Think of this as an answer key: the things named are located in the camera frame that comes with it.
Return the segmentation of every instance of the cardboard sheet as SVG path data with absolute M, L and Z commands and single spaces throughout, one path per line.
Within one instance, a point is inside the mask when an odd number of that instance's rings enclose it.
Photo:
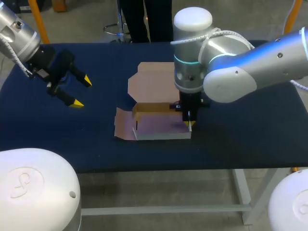
M 174 73 L 174 62 L 142 62 L 138 65 L 138 72 L 141 71 L 168 71 Z
M 128 80 L 128 93 L 138 103 L 174 103 L 180 99 L 173 72 L 138 72 Z
M 115 136 L 124 140 L 190 139 L 181 112 L 169 108 L 180 99 L 173 63 L 140 63 L 138 73 L 128 80 L 128 93 L 137 103 L 132 112 L 117 108 Z
M 115 136 L 127 141 L 190 139 L 181 114 L 143 114 L 136 124 L 132 112 L 116 109 Z

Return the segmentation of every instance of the gray floor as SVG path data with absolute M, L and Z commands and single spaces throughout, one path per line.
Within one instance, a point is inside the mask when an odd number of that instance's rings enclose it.
M 42 13 L 52 43 L 106 42 L 103 26 L 116 22 L 116 0 L 70 0 L 67 13 Z M 173 14 L 188 6 L 211 11 L 214 23 L 222 29 L 240 32 L 247 39 L 273 39 L 281 34 L 284 18 L 292 0 L 173 0 Z M 308 25 L 308 2 L 304 2 L 295 29 Z M 21 18 L 36 29 L 31 14 Z M 0 76 L 2 86 L 13 64 L 4 61 Z M 308 80 L 301 80 L 308 86 Z M 308 94 L 299 90 L 308 108 Z M 252 192 L 266 170 L 247 170 Z M 236 203 L 229 170 L 130 172 L 81 174 L 82 206 L 199 205 Z M 239 213 L 224 214 L 156 214 L 133 216 L 85 217 L 83 231 L 183 230 L 183 231 L 270 231 L 264 211 L 254 226 L 243 226 Z

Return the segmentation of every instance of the person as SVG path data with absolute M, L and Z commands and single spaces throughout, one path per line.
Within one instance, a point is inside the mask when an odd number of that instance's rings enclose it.
M 173 40 L 172 0 L 144 0 L 151 42 Z M 149 42 L 143 0 L 120 0 L 132 42 Z

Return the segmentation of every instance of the blue table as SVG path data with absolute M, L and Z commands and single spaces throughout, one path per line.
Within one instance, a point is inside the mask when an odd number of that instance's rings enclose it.
M 15 67 L 0 92 L 0 151 L 36 147 L 64 157 L 77 172 L 308 166 L 308 116 L 284 83 L 202 109 L 187 141 L 123 141 L 114 137 L 116 107 L 130 110 L 128 78 L 140 62 L 173 61 L 169 44 L 55 44 L 70 49 L 93 87 L 64 88 L 85 104 L 66 107 L 46 84 Z

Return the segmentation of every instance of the silver robotic arm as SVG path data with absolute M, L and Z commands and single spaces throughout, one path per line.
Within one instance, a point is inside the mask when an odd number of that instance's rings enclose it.
M 191 7 L 174 18 L 175 85 L 183 121 L 195 121 L 201 92 L 220 103 L 257 89 L 308 76 L 305 28 L 254 48 L 233 31 L 212 25 L 209 11 Z
M 29 78 L 39 77 L 46 82 L 49 95 L 56 96 L 67 106 L 83 107 L 75 97 L 61 89 L 68 72 L 85 87 L 92 86 L 88 76 L 74 65 L 74 54 L 69 50 L 57 53 L 53 46 L 41 46 L 40 42 L 39 34 L 0 1 L 0 52 L 14 61 Z

